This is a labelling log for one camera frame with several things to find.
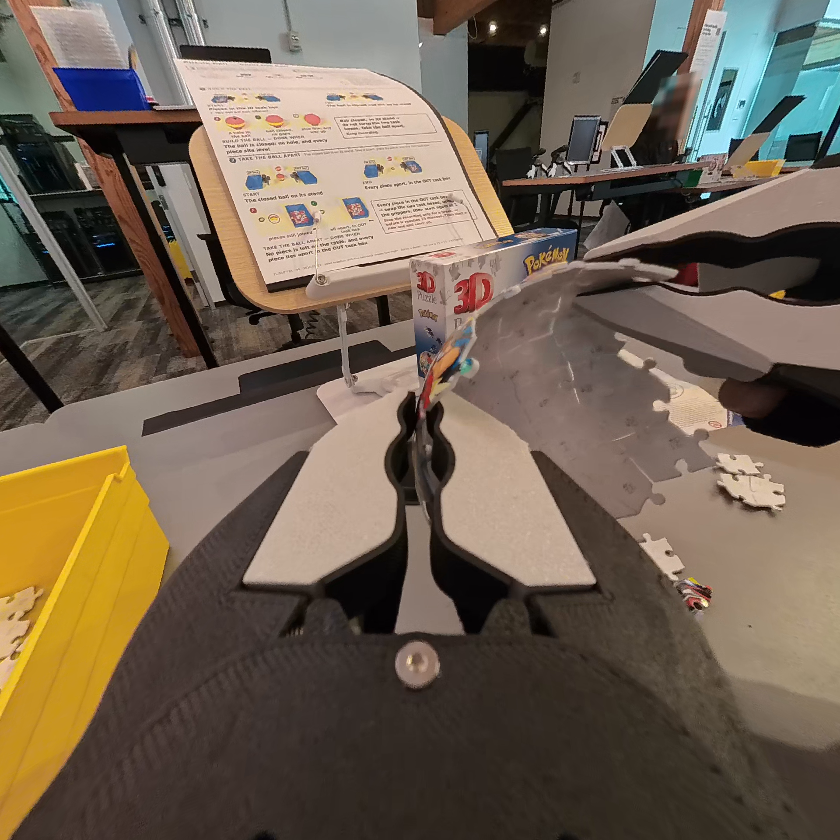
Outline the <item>long background desk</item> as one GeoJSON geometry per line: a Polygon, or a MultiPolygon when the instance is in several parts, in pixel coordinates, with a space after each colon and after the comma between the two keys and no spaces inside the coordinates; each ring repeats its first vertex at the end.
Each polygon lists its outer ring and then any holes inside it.
{"type": "Polygon", "coordinates": [[[694,176],[702,169],[699,163],[660,164],[652,166],[608,169],[554,178],[511,179],[500,184],[500,201],[507,214],[515,211],[518,202],[536,196],[539,199],[536,225],[547,227],[557,207],[564,207],[561,196],[570,195],[567,212],[561,214],[578,224],[582,222],[585,205],[604,201],[615,201],[632,196],[657,194],[679,194],[694,201],[711,194],[718,197],[723,193],[735,193],[752,186],[759,186],[778,178],[794,174],[802,168],[797,165],[782,166],[776,175],[745,175],[735,177],[723,175],[715,182],[701,184],[694,176]]]}

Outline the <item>person's right hand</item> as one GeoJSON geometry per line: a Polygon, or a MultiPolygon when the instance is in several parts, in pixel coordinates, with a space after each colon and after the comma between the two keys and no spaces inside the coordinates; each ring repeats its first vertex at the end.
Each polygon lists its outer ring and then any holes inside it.
{"type": "Polygon", "coordinates": [[[786,394],[786,389],[772,383],[727,379],[721,383],[717,399],[731,413],[761,419],[772,414],[786,394]]]}

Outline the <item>blue storage bin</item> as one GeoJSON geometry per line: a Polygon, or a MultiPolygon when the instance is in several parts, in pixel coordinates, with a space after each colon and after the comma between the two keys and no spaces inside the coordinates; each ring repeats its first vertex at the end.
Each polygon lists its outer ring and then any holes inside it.
{"type": "Polygon", "coordinates": [[[55,67],[54,72],[78,111],[151,110],[140,76],[132,68],[55,67]]]}

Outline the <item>yellow plastic bin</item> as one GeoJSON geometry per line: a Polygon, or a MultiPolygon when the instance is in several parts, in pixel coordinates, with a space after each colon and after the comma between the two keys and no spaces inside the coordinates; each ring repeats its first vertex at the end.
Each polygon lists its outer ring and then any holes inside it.
{"type": "Polygon", "coordinates": [[[3,476],[1,490],[1,596],[44,590],[1,691],[9,838],[86,730],[170,545],[125,447],[3,476]]]}

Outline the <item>blue puzzle box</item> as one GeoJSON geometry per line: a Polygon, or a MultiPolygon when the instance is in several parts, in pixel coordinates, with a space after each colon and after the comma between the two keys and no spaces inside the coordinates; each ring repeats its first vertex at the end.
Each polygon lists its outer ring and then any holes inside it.
{"type": "Polygon", "coordinates": [[[411,259],[419,378],[453,331],[536,271],[571,261],[578,239],[577,228],[539,227],[411,259]]]}

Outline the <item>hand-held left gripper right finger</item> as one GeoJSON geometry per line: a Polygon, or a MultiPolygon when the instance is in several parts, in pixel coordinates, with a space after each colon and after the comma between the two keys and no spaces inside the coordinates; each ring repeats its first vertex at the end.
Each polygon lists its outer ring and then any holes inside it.
{"type": "Polygon", "coordinates": [[[457,394],[420,422],[420,498],[437,587],[467,634],[494,607],[593,592],[596,578],[530,446],[457,394]]]}

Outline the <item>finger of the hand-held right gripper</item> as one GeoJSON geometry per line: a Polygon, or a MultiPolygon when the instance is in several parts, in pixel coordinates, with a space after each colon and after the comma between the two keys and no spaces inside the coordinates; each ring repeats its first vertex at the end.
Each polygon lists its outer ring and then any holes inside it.
{"type": "Polygon", "coordinates": [[[788,257],[836,264],[838,253],[839,169],[811,167],[614,239],[584,260],[736,269],[788,257]]]}
{"type": "Polygon", "coordinates": [[[624,284],[577,297],[594,320],[678,356],[692,374],[738,382],[838,382],[838,284],[828,301],[772,298],[813,280],[815,258],[701,264],[699,288],[624,284]]]}

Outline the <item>partly built puzzle ball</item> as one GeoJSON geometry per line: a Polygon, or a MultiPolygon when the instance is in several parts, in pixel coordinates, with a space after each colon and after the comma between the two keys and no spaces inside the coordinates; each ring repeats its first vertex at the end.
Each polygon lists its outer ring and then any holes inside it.
{"type": "Polygon", "coordinates": [[[624,342],[576,306],[585,292],[645,291],[678,270],[638,259],[575,261],[539,269],[454,330],[430,365],[416,405],[416,454],[443,467],[433,421],[455,419],[455,397],[552,462],[615,518],[658,502],[654,485],[712,467],[701,441],[669,419],[669,388],[624,342]]]}

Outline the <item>pile of puzzle pieces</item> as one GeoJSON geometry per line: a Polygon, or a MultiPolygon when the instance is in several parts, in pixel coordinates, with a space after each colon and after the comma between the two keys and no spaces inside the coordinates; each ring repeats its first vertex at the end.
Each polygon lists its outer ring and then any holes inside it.
{"type": "Polygon", "coordinates": [[[39,587],[29,586],[1,598],[1,689],[10,680],[32,623],[30,613],[44,594],[39,587]]]}

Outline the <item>printed instruction sheet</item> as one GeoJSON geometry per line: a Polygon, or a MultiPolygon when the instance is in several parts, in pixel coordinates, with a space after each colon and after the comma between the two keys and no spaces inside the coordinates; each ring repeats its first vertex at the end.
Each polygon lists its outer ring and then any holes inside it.
{"type": "Polygon", "coordinates": [[[445,119],[367,69],[180,59],[263,285],[497,236],[445,119]]]}

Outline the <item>white paper leaflet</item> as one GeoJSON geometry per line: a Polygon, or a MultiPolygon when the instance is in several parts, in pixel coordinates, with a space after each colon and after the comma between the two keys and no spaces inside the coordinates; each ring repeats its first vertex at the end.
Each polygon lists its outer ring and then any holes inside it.
{"type": "Polygon", "coordinates": [[[653,403],[655,411],[668,414],[668,420],[688,435],[698,431],[714,432],[726,428],[729,412],[701,386],[678,380],[662,371],[654,371],[657,378],[668,388],[668,400],[653,403]]]}

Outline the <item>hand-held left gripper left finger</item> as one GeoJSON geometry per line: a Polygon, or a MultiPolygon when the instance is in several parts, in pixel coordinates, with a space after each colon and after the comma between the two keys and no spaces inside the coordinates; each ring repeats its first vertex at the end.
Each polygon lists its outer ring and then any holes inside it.
{"type": "Polygon", "coordinates": [[[242,584],[338,602],[369,634],[390,634],[408,560],[406,491],[415,394],[344,416],[302,456],[242,584]]]}

